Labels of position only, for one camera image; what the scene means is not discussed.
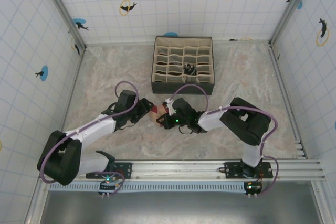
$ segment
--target purple cable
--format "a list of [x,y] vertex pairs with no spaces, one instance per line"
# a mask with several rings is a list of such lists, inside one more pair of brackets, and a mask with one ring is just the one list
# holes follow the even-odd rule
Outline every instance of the purple cable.
[[[117,86],[119,86],[119,85],[122,84],[122,83],[127,83],[127,84],[131,85],[131,86],[135,89],[135,92],[136,92],[137,95],[136,95],[136,97],[135,97],[134,104],[132,105],[132,107],[130,107],[129,109],[127,109],[127,110],[125,110],[125,111],[122,111],[122,112],[119,112],[119,113],[116,113],[116,114],[113,114],[113,115],[107,115],[107,116],[101,118],[99,121],[104,121],[104,120],[106,120],[106,119],[108,119],[108,118],[112,118],[112,117],[114,117],[114,116],[119,116],[119,115],[125,114],[125,113],[131,111],[131,110],[136,106],[136,104],[137,104],[137,102],[138,102],[138,100],[139,100],[139,92],[138,92],[138,90],[136,89],[136,86],[133,85],[132,83],[128,82],[128,81],[121,81],[121,82],[119,82],[119,83],[116,85],[115,88],[117,89]],[[96,120],[96,121],[94,121],[94,122],[92,122],[92,123],[90,123],[90,124],[88,124],[88,125],[86,125],[86,126],[80,128],[80,129],[79,129],[79,132],[82,132],[82,131],[88,129],[89,127],[91,127],[91,126],[97,124],[99,121]],[[40,175],[40,178],[42,179],[43,182],[45,182],[45,183],[47,183],[47,184],[51,184],[51,183],[54,183],[54,182],[55,182],[55,180],[47,180],[47,179],[44,177],[44,169],[45,169],[45,167],[46,167],[46,163],[47,163],[48,159],[50,158],[50,156],[52,155],[52,153],[53,153],[53,152],[54,152],[54,151],[55,151],[55,150],[56,150],[62,143],[64,143],[67,139],[71,138],[72,136],[74,136],[74,135],[76,135],[76,134],[77,134],[77,132],[75,131],[75,132],[73,132],[73,133],[67,135],[67,136],[64,137],[61,141],[59,141],[57,144],[55,144],[54,147],[51,148],[51,150],[48,152],[48,154],[46,155],[46,157],[44,158],[44,160],[43,160],[43,162],[42,162],[41,170],[40,170],[40,174],[39,174],[39,175]]]
[[[221,111],[221,110],[248,110],[248,111],[254,111],[254,112],[258,112],[260,114],[263,114],[265,116],[268,116],[269,118],[271,118],[273,121],[274,121],[274,127],[273,129],[267,133],[267,135],[261,140],[261,147],[260,147],[260,155],[263,156],[262,152],[264,150],[264,145],[265,145],[265,141],[266,139],[271,136],[273,134],[273,132],[278,128],[278,121],[277,119],[271,115],[270,113],[266,112],[266,111],[263,111],[263,110],[260,110],[260,109],[255,109],[255,108],[250,108],[250,107],[242,107],[242,106],[230,106],[230,107],[224,107],[224,108],[220,108],[218,110],[213,110],[213,111],[209,111],[207,114],[211,115],[213,113],[216,113],[218,111]],[[278,178],[278,174],[279,174],[279,163],[278,161],[274,158],[274,157],[271,157],[271,156],[264,156],[264,158],[270,158],[270,159],[273,159],[277,165],[277,170],[275,172],[275,176],[274,176],[274,179],[272,181],[272,183],[264,190],[262,191],[259,195],[263,195],[265,192],[269,191],[275,184],[277,178]]]
[[183,85],[178,90],[176,90],[175,93],[173,93],[173,95],[170,97],[170,99],[173,99],[182,89],[184,89],[186,87],[189,87],[189,86],[194,86],[194,87],[200,89],[203,92],[203,94],[205,95],[205,99],[206,99],[206,106],[205,106],[204,111],[206,111],[208,109],[208,106],[209,106],[209,98],[208,98],[206,92],[204,91],[204,89],[202,89],[200,86],[197,86],[196,84],[190,83],[190,84]]
[[121,178],[122,178],[122,182],[121,184],[118,186],[118,188],[116,190],[114,190],[114,192],[112,192],[110,195],[114,195],[116,194],[120,189],[121,187],[124,185],[124,182],[125,182],[125,178],[124,178],[124,175],[122,175],[121,173],[118,173],[118,172],[94,172],[96,174],[112,174],[112,175],[119,175]]

